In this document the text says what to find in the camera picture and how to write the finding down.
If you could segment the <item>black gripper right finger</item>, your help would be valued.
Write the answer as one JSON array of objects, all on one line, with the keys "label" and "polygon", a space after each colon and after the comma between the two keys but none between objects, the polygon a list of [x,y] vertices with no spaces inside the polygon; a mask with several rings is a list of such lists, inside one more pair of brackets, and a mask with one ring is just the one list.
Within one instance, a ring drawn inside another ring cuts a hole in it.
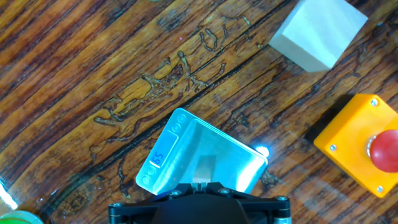
[{"label": "black gripper right finger", "polygon": [[207,214],[215,223],[270,223],[291,222],[291,202],[286,196],[260,198],[229,189],[219,182],[205,187],[209,196]]}]

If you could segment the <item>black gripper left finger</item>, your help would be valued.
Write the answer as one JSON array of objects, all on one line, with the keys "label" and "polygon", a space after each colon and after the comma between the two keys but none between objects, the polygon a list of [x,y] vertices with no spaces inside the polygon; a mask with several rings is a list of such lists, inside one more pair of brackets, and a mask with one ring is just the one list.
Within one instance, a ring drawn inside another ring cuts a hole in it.
[{"label": "black gripper left finger", "polygon": [[138,203],[111,203],[108,205],[108,223],[134,223],[140,218],[152,220],[156,211],[164,202],[191,195],[194,192],[195,188],[191,184],[178,184],[172,190]]}]

